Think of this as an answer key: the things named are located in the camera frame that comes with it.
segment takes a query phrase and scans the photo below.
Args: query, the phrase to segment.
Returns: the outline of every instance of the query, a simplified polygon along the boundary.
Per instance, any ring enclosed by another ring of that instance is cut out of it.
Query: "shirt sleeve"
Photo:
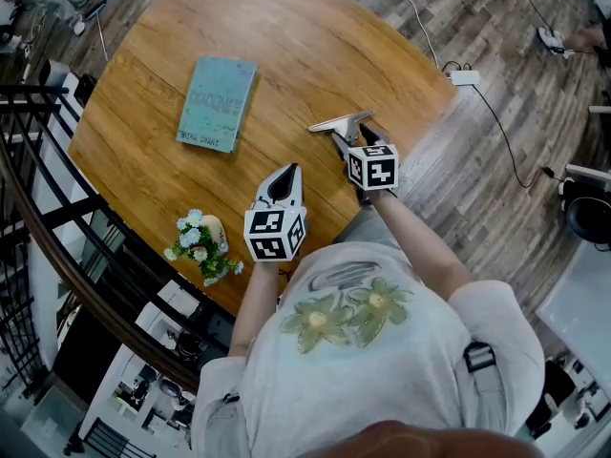
[[[492,347],[501,380],[497,396],[482,398],[466,366],[457,371],[463,405],[468,413],[471,408],[474,416],[467,424],[515,434],[537,405],[543,389],[545,361],[535,331],[522,314],[511,286],[501,281],[462,286],[452,294],[449,304],[474,341]]]
[[[238,391],[245,367],[245,357],[232,356],[212,360],[201,369],[191,425],[191,445],[196,456],[203,456],[203,437],[211,405]]]

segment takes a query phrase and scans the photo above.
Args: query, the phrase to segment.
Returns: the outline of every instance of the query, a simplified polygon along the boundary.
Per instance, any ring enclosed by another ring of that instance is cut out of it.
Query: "potted plant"
[[[186,218],[177,222],[179,238],[172,247],[166,248],[163,255],[169,261],[176,261],[185,256],[200,266],[205,278],[203,286],[210,286],[229,270],[239,275],[243,268],[242,261],[226,258],[229,244],[221,221],[215,216],[205,216],[201,210],[192,209]]]

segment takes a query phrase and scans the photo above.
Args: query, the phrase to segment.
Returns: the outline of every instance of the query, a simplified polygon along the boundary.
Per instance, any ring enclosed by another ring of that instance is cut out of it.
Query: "wooden table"
[[[232,155],[175,140],[202,55],[260,66]],[[243,213],[265,177],[291,162],[303,168],[310,230],[302,255],[329,244],[358,212],[330,137],[306,127],[373,109],[406,155],[453,94],[421,51],[352,0],[155,0],[95,87],[70,155],[159,253],[189,209],[220,218],[231,257],[246,269],[205,292],[236,314],[252,267]],[[193,262],[176,267],[202,287]]]

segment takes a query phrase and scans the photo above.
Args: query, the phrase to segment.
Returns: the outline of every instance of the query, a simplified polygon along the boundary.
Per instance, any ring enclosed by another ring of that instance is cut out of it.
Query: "teal book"
[[[201,57],[184,101],[176,139],[233,152],[258,68],[249,61]]]

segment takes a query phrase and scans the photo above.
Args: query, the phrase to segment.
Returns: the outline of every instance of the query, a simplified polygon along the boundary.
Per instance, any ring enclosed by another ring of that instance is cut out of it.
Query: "power strip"
[[[457,87],[463,85],[479,85],[479,72],[476,70],[457,70],[450,72],[450,80]]]

